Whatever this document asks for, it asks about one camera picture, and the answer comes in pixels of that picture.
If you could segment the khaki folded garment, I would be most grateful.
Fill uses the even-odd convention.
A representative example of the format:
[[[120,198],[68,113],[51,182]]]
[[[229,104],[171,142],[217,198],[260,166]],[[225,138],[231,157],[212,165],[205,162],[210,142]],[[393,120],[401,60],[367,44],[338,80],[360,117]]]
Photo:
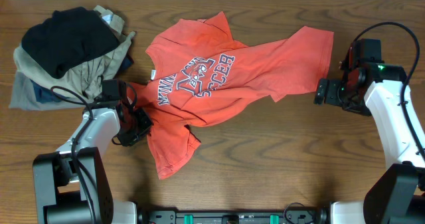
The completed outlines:
[[[17,71],[43,88],[61,86],[85,99],[117,75],[135,36],[124,20],[102,6],[54,11],[31,27],[15,49]]]

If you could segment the grey folded garment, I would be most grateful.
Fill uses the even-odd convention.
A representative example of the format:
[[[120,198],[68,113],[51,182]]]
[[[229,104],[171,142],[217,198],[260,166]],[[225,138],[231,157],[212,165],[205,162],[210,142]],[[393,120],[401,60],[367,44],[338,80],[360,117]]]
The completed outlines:
[[[102,91],[102,75],[95,74],[82,74],[80,71],[69,72],[62,78],[56,79],[51,77],[46,72],[28,73],[17,72],[15,74],[15,81],[13,84],[13,91],[11,95],[10,108],[20,108],[22,110],[60,110],[69,108],[79,108],[78,99],[72,94],[63,90],[57,90],[53,94],[60,94],[68,97],[61,102],[40,103],[36,101],[33,84],[31,80],[40,86],[50,90],[52,86],[61,86],[67,88],[79,96],[83,97],[88,102],[99,95]]]

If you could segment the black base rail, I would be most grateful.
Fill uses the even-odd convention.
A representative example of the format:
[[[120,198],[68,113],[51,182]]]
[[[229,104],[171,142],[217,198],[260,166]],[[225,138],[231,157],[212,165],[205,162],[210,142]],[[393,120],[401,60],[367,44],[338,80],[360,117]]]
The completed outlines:
[[[164,208],[140,211],[141,224],[330,224],[328,208],[291,203],[283,210],[179,211]]]

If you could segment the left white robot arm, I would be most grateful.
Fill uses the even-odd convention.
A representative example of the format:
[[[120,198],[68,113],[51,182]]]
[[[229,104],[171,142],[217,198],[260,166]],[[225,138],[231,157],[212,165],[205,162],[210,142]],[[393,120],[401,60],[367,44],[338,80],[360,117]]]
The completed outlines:
[[[137,205],[116,201],[102,155],[139,142],[152,126],[141,108],[122,101],[89,104],[75,133],[55,152],[38,155],[33,180],[39,223],[137,223]]]

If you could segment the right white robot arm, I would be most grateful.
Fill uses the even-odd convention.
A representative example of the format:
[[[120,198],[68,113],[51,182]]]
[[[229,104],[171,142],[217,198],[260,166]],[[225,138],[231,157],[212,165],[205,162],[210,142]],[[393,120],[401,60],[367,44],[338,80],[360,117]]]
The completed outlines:
[[[386,172],[362,201],[337,201],[330,223],[423,223],[424,131],[400,66],[368,63],[350,68],[341,80],[322,78],[314,102],[373,117]]]

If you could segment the orange printed t-shirt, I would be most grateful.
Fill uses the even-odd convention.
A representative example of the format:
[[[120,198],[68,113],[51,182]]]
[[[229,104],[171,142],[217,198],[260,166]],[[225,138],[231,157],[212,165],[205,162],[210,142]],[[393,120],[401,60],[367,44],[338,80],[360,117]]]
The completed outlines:
[[[333,32],[302,27],[287,39],[249,47],[232,37],[224,13],[179,22],[157,35],[146,52],[155,76],[133,83],[128,98],[153,125],[147,143],[157,175],[177,173],[200,146],[191,128],[238,115],[264,97],[314,92],[327,76]]]

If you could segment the black folded garment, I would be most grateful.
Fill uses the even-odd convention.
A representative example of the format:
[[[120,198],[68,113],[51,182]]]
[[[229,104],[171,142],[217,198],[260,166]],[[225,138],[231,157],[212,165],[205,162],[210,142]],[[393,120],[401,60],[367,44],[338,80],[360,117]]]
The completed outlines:
[[[55,79],[119,46],[120,42],[93,10],[77,7],[54,11],[52,17],[31,27],[22,48]]]

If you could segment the navy blue folded garment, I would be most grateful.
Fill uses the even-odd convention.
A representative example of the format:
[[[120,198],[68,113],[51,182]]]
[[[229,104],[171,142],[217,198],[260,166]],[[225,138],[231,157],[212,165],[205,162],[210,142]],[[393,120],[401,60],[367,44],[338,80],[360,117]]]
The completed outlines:
[[[68,99],[68,97],[62,96],[60,94],[53,94],[50,90],[40,86],[33,80],[31,80],[31,83],[33,84],[33,90],[37,102],[44,104],[49,102],[61,102],[65,99]]]

